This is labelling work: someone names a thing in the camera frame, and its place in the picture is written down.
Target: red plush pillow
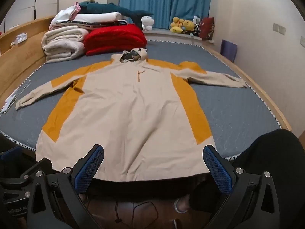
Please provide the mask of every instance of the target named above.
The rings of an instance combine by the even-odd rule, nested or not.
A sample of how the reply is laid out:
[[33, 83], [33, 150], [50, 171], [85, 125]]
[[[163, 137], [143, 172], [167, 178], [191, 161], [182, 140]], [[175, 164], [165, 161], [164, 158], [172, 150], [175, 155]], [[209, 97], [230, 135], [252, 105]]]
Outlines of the red plush pillow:
[[133, 48], [143, 48], [147, 41], [141, 29], [135, 24], [102, 27], [89, 33], [84, 46], [86, 55], [117, 52]]
[[205, 17], [200, 23], [199, 37], [203, 40], [211, 40], [214, 32], [214, 17]]

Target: wall switch panel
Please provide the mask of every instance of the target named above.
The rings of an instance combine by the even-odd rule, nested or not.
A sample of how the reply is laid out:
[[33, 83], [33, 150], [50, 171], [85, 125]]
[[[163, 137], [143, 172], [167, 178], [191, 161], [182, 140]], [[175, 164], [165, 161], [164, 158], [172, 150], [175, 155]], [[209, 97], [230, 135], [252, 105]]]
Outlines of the wall switch panel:
[[280, 25], [273, 23], [273, 30], [278, 32]]
[[279, 27], [279, 33], [282, 34], [282, 35], [285, 35], [285, 33], [286, 33], [286, 28], [283, 27], [283, 26], [280, 26], [280, 27]]
[[301, 45], [305, 47], [305, 38], [303, 36], [301, 37]]

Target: wooden bed frame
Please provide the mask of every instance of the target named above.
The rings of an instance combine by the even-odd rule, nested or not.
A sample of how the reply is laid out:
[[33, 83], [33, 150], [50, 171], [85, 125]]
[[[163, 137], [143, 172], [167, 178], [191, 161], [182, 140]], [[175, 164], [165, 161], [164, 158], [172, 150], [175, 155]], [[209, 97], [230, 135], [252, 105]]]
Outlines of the wooden bed frame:
[[[45, 62], [45, 54], [41, 48], [41, 40], [45, 32], [48, 31], [48, 27], [53, 17], [54, 16], [50, 16], [28, 22], [9, 30], [0, 36], [0, 107], [4, 105], [7, 97], [9, 97], [26, 78]], [[28, 39], [11, 48], [10, 44], [16, 39], [16, 36], [23, 32], [27, 33]], [[148, 39], [150, 39], [150, 37], [154, 39], [154, 36], [150, 36], [147, 33], [145, 35]], [[274, 113], [282, 128], [290, 131], [292, 130], [277, 105], [251, 77], [224, 56], [206, 46], [204, 41], [200, 44], [228, 65], [260, 95]]]

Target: shark plush toy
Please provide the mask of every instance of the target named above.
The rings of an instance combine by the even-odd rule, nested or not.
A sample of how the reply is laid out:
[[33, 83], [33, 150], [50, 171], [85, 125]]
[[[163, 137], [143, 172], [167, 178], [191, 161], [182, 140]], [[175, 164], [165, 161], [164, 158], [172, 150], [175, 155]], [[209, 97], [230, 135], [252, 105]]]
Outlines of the shark plush toy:
[[81, 10], [79, 11], [80, 14], [105, 14], [111, 12], [119, 12], [121, 15], [130, 17], [134, 24], [142, 30], [142, 17], [147, 15], [153, 15], [148, 11], [144, 10], [136, 10], [131, 11], [127, 8], [120, 7], [115, 5], [114, 3], [109, 4], [101, 4], [94, 2], [94, 0], [88, 0], [79, 3]]

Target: red blanket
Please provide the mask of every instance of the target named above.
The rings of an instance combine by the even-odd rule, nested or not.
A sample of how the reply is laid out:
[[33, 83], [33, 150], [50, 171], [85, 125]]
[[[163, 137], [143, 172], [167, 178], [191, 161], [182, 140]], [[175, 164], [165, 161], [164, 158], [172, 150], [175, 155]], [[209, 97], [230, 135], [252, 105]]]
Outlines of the red blanket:
[[144, 48], [147, 41], [141, 29], [135, 24], [128, 24], [95, 29], [86, 36], [83, 43], [86, 55], [89, 56]]

